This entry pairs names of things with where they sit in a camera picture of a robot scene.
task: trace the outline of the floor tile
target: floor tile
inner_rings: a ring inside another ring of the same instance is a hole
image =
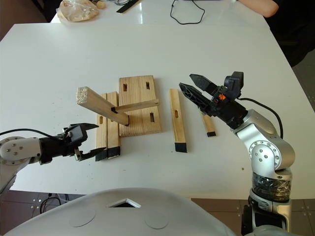
[[[292,211],[305,211],[304,201],[302,199],[293,199]]]
[[[223,222],[236,235],[241,236],[242,214],[240,212],[209,212]]]
[[[34,210],[34,204],[1,202],[0,208],[0,234],[3,235],[11,229],[31,219]]]
[[[194,203],[206,211],[241,212],[239,200],[192,198]]]
[[[1,197],[1,201],[34,204],[37,201],[37,197],[38,193],[35,192],[9,190]]]
[[[291,217],[292,232],[303,236],[313,236],[312,228],[306,211],[294,211]]]
[[[305,199],[304,203],[306,210],[315,210],[315,199]]]

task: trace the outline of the black sleeve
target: black sleeve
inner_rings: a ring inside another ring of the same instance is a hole
[[[281,6],[282,3],[284,2],[284,0],[272,0],[274,1],[276,4],[278,4],[278,6]]]

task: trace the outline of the black cable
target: black cable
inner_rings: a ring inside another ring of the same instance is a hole
[[[201,8],[200,6],[198,6],[198,5],[194,2],[194,0],[191,0],[192,3],[196,5],[196,7],[198,7],[200,10],[203,11],[202,16],[201,16],[201,18],[200,18],[200,21],[198,21],[198,22],[188,22],[188,23],[181,23],[181,22],[179,22],[179,20],[177,20],[174,16],[172,16],[172,12],[173,12],[174,2],[175,2],[175,1],[177,1],[177,0],[174,0],[174,1],[173,1],[172,6],[171,6],[171,13],[170,13],[169,15],[170,15],[171,18],[173,18],[175,21],[177,21],[178,24],[181,24],[181,25],[196,25],[196,24],[199,24],[199,23],[202,21],[203,15],[205,14],[206,10],[203,9],[203,8]]]
[[[41,205],[40,205],[40,208],[39,208],[39,213],[42,214],[45,212],[45,208],[46,208],[46,204],[47,204],[47,201],[50,200],[50,199],[57,199],[59,201],[59,205],[61,206],[61,201],[59,198],[57,197],[49,197],[47,198],[46,200],[44,200]]]
[[[282,126],[282,122],[281,122],[280,116],[274,110],[272,110],[270,107],[267,107],[266,105],[264,105],[264,104],[262,104],[260,102],[257,102],[256,100],[251,99],[251,98],[244,97],[244,98],[238,98],[238,100],[250,101],[250,102],[256,103],[257,105],[259,105],[259,106],[261,106],[261,107],[271,111],[276,116],[276,118],[278,120],[278,123],[279,123],[279,126],[280,126],[280,138],[282,138],[282,139],[284,138],[284,128]]]
[[[0,133],[0,136],[1,136],[1,135],[4,135],[4,134],[12,133],[12,132],[17,132],[17,131],[31,131],[31,132],[35,132],[35,133],[44,135],[44,136],[49,137],[49,138],[51,138],[51,139],[55,139],[55,140],[59,140],[59,141],[60,141],[60,139],[58,139],[58,138],[56,138],[56,137],[54,137],[54,136],[52,136],[52,135],[46,134],[46,133],[44,133],[44,132],[41,132],[41,131],[39,131],[39,130],[26,129],[26,128],[23,128],[23,129],[11,129],[11,130],[8,130],[8,131],[5,131],[5,132]]]
[[[118,6],[123,6],[123,5],[126,5],[128,2],[130,2],[131,0],[125,0],[124,2],[120,2],[120,0],[106,0],[106,1],[111,1]]]

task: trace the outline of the wooden block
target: wooden block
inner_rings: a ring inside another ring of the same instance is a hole
[[[204,115],[202,112],[200,112],[203,124],[205,125],[206,131],[207,131],[207,136],[212,137],[216,136],[216,131],[213,126],[213,122],[210,116]]]
[[[154,100],[145,101],[145,102],[137,102],[137,103],[132,103],[129,105],[118,106],[118,107],[115,107],[115,112],[117,113],[130,112],[130,111],[140,110],[140,109],[144,109],[148,107],[156,107],[158,105],[159,105],[159,100],[154,99]]]
[[[101,97],[107,99],[107,94],[101,94]],[[96,148],[107,148],[107,118],[99,114],[96,115]],[[107,158],[107,149],[96,155],[95,160],[100,161]]]
[[[178,90],[171,88],[169,90],[169,97],[171,103],[175,150],[179,152],[187,152],[184,123]]]
[[[152,75],[119,79],[120,106],[154,99],[156,99],[156,92]],[[129,125],[119,126],[121,137],[162,132],[158,107],[130,111],[126,114],[129,115]]]
[[[117,92],[111,92],[107,94],[107,101],[118,106],[118,94]],[[107,119],[107,156],[112,158],[120,155],[120,136],[119,136],[119,124],[113,120]]]
[[[77,104],[85,107],[93,112],[96,112],[104,117],[114,120],[120,124],[128,125],[129,118],[125,113],[116,114],[111,108],[115,107],[110,102],[106,101],[89,87],[81,87],[77,90]]]

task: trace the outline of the wooden peg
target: wooden peg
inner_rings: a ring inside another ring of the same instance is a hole
[[[145,101],[145,102],[137,102],[137,103],[132,103],[128,105],[118,106],[118,107],[115,107],[115,112],[117,113],[130,112],[130,111],[140,110],[140,109],[144,109],[148,107],[156,107],[158,105],[159,105],[159,100],[154,99],[154,100]]]
[[[104,117],[114,120],[120,124],[128,125],[129,118],[125,113],[114,113],[111,108],[115,107],[110,102],[106,101],[89,87],[81,87],[77,90],[77,104],[85,107],[93,112],[96,112]]]
[[[118,94],[117,92],[111,92],[107,94],[107,101],[118,106]],[[119,136],[119,124],[113,120],[107,119],[107,156],[113,158],[120,155],[120,136]]]
[[[207,136],[208,137],[216,136],[217,134],[213,126],[211,117],[208,115],[204,115],[202,112],[200,112],[200,114],[201,114],[203,123],[205,125],[206,131],[207,131]]]
[[[169,90],[169,97],[171,103],[175,150],[178,152],[187,152],[184,123],[178,90],[171,88]]]
[[[100,95],[102,98],[107,99],[107,94]],[[96,123],[98,128],[96,130],[96,148],[107,148],[107,118],[99,114],[96,116]],[[96,161],[100,161],[107,158],[107,149],[98,153],[95,157]]]

